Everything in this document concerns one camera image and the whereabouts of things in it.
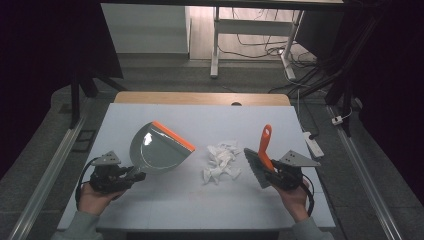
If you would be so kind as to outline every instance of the crumpled paper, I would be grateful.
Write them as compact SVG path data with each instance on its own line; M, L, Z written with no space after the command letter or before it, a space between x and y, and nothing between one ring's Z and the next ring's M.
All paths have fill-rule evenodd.
M235 161L237 154L241 153L241 149L237 145L237 141L223 141L216 146L209 145L207 147L210 159L209 164L212 167L203 169L205 184L212 178L215 184L218 185L219 177L223 173L230 175L233 180L241 174L240 168L234 168L230 165L231 162Z

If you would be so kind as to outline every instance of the white table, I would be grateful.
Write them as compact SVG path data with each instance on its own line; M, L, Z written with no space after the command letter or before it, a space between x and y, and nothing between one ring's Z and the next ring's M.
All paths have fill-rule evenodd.
M281 230L293 220L277 192L261 189L243 153L232 163L242 169L232 180L204 184L207 145L237 140L257 150L265 124L273 127L267 153L278 159L288 150L310 156L293 107L111 104L87 161L114 150L122 166L131 166L129 147L135 133L158 120L197 149L180 166L162 175L147 175L102 214L99 229L123 231ZM93 168L89 168L85 180ZM315 186L313 217L319 227L334 227L328 204L313 168L303 168ZM58 229L66 229L76 211L71 196Z

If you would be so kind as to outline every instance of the desk leg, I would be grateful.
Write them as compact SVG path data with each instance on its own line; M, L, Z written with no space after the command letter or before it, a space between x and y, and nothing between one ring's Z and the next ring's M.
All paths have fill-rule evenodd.
M289 80L296 79L296 76L294 75L293 69L290 65L289 54L290 54L291 47L293 45L294 37L296 36L296 33L297 33L297 28L299 27L299 22L300 22L300 18L302 17L302 14L303 14L303 11L300 11L296 19L294 20L289 39L287 40L286 49L284 49L283 54L280 55L281 61L283 61L284 69L287 74L287 78Z
M213 49L212 49L212 60L211 60L211 78L218 77L218 35L219 35L219 7L214 8L214 36L213 36Z

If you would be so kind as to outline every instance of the orange brush handle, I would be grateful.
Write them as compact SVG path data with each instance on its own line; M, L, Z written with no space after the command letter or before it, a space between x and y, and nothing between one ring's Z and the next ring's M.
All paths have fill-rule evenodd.
M262 164L271 171L274 171L274 166L272 165L271 160L266 154L266 149L268 148L269 140L271 139L272 128L271 125L267 124L262 131L261 143L259 145L259 158L261 159Z

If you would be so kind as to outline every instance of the aluminum rail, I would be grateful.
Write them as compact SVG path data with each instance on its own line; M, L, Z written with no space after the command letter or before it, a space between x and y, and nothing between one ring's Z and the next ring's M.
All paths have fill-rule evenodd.
M47 196L53 187L57 176L74 144L78 134L87 119L88 113L93 105L93 99L86 99L82 104L81 118L73 129L69 129L62 142L60 143L56 153L54 154L49 166L41 177L40 182L29 199L25 209L21 213L15 227L9 235L9 240L26 239L32 226L43 207Z
M331 117L335 117L331 107L327 106L327 111ZM368 199L374 210L377 213L377 217L380 220L380 224L383 227L383 231L386 233L387 239L390 240L401 240L403 239L395 220L393 219L389 208L383 197L380 195L374 181L368 172L367 166L364 163L356 145L351 137L348 137L341 127L337 127L340 139L349 155L353 167L358 174L359 180L368 195Z

